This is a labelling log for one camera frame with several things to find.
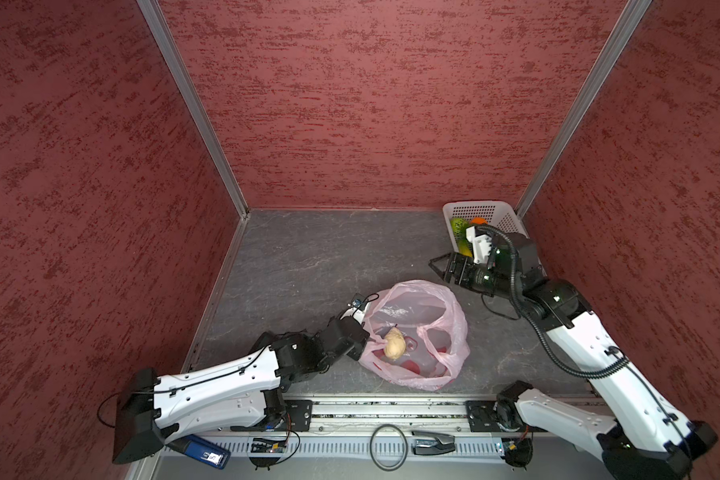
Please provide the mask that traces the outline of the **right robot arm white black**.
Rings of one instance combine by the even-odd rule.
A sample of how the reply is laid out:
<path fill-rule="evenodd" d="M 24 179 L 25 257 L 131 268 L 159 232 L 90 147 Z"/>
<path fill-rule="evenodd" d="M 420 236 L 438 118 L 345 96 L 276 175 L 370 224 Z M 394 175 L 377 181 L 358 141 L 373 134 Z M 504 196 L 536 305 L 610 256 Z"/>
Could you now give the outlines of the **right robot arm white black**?
<path fill-rule="evenodd" d="M 590 383 L 611 413 L 599 416 L 517 381 L 501 391 L 493 419 L 507 432 L 541 429 L 600 459 L 615 479 L 686 479 L 718 435 L 694 421 L 636 368 L 571 283 L 547 277 L 532 240 L 488 225 L 474 228 L 471 255 L 430 260 L 446 283 L 509 301 L 550 360 Z"/>

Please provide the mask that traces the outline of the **small green fruit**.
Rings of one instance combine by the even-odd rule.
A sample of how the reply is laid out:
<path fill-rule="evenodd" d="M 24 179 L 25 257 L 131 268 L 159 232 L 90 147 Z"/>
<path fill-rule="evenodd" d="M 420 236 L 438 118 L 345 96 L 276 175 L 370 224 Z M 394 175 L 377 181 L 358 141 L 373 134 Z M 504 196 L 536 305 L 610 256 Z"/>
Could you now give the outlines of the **small green fruit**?
<path fill-rule="evenodd" d="M 466 230 L 470 227 L 470 222 L 463 218 L 453 217 L 450 219 L 450 227 L 454 238 L 459 241 L 466 238 Z"/>

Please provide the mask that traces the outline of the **white plastic basket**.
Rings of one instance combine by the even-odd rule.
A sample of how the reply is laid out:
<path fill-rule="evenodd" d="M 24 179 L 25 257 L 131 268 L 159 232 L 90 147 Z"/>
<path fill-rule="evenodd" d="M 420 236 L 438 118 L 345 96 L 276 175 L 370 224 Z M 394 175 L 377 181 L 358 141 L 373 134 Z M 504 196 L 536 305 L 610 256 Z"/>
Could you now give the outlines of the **white plastic basket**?
<path fill-rule="evenodd" d="M 488 224 L 501 229 L 504 232 L 522 233 L 529 236 L 525 225 L 516 215 L 513 208 L 503 201 L 460 201 L 446 203 L 442 207 L 442 213 L 448 230 L 452 249 L 459 251 L 456 233 L 452 227 L 452 219 L 460 218 L 467 223 L 475 218 L 482 218 Z"/>

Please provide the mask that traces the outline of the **blue black device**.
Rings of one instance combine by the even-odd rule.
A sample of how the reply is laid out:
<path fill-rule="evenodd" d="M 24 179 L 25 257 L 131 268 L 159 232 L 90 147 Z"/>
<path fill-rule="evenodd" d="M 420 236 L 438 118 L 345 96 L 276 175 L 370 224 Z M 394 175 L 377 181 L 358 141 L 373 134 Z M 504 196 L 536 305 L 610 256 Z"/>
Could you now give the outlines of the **blue black device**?
<path fill-rule="evenodd" d="M 230 459 L 229 450 L 197 435 L 187 435 L 167 444 L 174 452 L 185 455 L 203 465 L 222 470 Z"/>

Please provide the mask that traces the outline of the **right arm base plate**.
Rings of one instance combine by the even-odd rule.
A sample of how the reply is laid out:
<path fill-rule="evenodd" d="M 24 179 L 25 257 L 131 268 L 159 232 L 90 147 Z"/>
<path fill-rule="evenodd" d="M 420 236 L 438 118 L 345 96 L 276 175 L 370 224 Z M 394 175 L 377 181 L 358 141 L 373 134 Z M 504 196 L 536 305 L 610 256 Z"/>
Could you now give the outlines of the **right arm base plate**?
<path fill-rule="evenodd" d="M 510 400 L 471 400 L 465 402 L 465 407 L 471 432 L 509 434 L 543 432 L 541 428 L 528 426 L 522 420 L 515 403 Z"/>

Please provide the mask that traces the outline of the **left aluminium corner post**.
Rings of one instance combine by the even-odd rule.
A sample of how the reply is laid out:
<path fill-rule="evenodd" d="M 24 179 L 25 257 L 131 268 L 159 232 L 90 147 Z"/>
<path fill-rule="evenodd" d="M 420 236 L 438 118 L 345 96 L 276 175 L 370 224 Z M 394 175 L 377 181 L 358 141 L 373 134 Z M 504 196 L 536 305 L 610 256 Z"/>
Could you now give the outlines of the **left aluminium corner post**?
<path fill-rule="evenodd" d="M 238 216 L 243 221 L 247 221 L 250 215 L 248 204 L 182 59 L 159 2 L 155 0 L 138 0 L 137 4 L 205 144 L 206 150 L 235 206 Z"/>

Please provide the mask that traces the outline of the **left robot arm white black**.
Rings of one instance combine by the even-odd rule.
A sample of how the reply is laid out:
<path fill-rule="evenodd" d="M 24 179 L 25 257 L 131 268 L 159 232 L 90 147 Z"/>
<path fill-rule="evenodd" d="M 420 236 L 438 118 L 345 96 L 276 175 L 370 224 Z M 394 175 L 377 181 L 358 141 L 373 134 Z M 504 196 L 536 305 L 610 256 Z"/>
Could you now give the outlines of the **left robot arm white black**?
<path fill-rule="evenodd" d="M 358 360 L 369 334 L 350 308 L 315 333 L 262 334 L 243 357 L 190 373 L 134 373 L 116 401 L 112 461 L 146 458 L 217 428 L 263 431 L 286 417 L 284 392 L 327 372 L 343 356 Z"/>

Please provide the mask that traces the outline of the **pink plastic bag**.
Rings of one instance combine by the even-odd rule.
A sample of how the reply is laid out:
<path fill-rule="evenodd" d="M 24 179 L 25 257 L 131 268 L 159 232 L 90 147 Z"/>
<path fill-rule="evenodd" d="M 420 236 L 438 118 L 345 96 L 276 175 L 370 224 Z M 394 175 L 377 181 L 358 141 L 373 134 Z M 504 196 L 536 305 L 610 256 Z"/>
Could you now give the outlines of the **pink plastic bag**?
<path fill-rule="evenodd" d="M 383 380 L 434 392 L 455 380 L 470 355 L 468 322 L 454 293 L 424 280 L 400 282 L 378 293 L 363 327 L 370 337 L 359 360 Z M 384 337 L 397 327 L 407 351 L 396 361 L 384 356 Z"/>

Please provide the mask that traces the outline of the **aluminium corner post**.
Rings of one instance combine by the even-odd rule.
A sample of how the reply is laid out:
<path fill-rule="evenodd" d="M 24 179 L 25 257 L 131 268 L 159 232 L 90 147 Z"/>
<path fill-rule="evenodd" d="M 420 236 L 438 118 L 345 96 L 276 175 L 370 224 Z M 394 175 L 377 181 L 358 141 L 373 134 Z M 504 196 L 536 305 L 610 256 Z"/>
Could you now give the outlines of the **aluminium corner post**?
<path fill-rule="evenodd" d="M 625 3 L 557 134 L 515 207 L 515 213 L 520 219 L 527 215 L 540 194 L 651 4 L 651 0 L 629 0 Z"/>
<path fill-rule="evenodd" d="M 248 204 L 182 59 L 159 2 L 155 0 L 138 0 L 137 4 L 205 144 L 206 150 L 235 206 L 238 216 L 243 221 L 247 221 L 250 215 Z"/>

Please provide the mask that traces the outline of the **left circuit board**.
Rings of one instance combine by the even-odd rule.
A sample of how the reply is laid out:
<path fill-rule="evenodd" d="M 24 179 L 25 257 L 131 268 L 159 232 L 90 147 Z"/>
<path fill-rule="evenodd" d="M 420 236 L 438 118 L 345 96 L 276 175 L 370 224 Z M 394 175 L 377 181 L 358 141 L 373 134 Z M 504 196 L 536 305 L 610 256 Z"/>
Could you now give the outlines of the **left circuit board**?
<path fill-rule="evenodd" d="M 253 438 L 250 452 L 252 454 L 284 455 L 289 447 L 286 439 Z"/>

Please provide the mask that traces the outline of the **right circuit board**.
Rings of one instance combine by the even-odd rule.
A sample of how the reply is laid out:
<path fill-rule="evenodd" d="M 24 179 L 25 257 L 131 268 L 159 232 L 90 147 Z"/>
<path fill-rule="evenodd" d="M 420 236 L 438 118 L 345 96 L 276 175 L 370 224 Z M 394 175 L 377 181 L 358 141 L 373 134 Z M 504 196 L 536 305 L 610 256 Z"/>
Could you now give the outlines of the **right circuit board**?
<path fill-rule="evenodd" d="M 533 458 L 533 442 L 530 438 L 502 441 L 502 459 L 513 468 L 525 469 Z"/>

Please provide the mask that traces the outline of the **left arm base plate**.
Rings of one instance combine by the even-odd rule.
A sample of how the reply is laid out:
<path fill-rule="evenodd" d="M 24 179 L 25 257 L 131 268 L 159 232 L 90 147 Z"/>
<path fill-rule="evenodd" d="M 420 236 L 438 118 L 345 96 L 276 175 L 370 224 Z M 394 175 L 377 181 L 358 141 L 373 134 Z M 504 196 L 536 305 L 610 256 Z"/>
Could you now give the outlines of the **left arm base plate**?
<path fill-rule="evenodd" d="M 249 426 L 231 426 L 232 432 L 307 432 L 311 424 L 313 402 L 310 400 L 284 400 L 265 408 L 265 417 Z"/>

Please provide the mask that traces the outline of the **right aluminium corner post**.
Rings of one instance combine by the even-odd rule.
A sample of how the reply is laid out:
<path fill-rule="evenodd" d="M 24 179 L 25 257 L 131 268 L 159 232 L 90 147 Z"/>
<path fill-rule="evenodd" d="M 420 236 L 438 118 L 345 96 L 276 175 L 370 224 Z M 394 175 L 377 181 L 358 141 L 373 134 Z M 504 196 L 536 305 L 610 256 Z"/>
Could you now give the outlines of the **right aluminium corner post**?
<path fill-rule="evenodd" d="M 515 213 L 520 219 L 527 215 L 540 194 L 651 4 L 651 0 L 629 0 L 625 3 L 557 134 L 515 207 Z"/>

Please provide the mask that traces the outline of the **black grey stapler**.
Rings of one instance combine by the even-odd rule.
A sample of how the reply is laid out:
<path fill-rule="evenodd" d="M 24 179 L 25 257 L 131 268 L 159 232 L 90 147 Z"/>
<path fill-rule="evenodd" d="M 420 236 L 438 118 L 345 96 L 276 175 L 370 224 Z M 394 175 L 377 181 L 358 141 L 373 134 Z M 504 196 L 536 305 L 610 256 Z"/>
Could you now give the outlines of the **black grey stapler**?
<path fill-rule="evenodd" d="M 417 456 L 438 456 L 456 451 L 455 437 L 450 434 L 413 430 L 413 453 Z"/>

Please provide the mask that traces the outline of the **circuit board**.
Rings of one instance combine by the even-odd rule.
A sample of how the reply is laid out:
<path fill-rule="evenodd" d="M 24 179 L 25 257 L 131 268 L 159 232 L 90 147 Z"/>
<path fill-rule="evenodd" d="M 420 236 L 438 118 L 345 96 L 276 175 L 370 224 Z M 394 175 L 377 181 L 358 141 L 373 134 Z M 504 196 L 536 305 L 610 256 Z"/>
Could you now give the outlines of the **circuit board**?
<path fill-rule="evenodd" d="M 250 452 L 252 454 L 284 455 L 289 447 L 286 439 L 253 438 Z"/>
<path fill-rule="evenodd" d="M 502 459 L 513 468 L 525 469 L 533 458 L 533 442 L 530 438 L 502 441 Z"/>

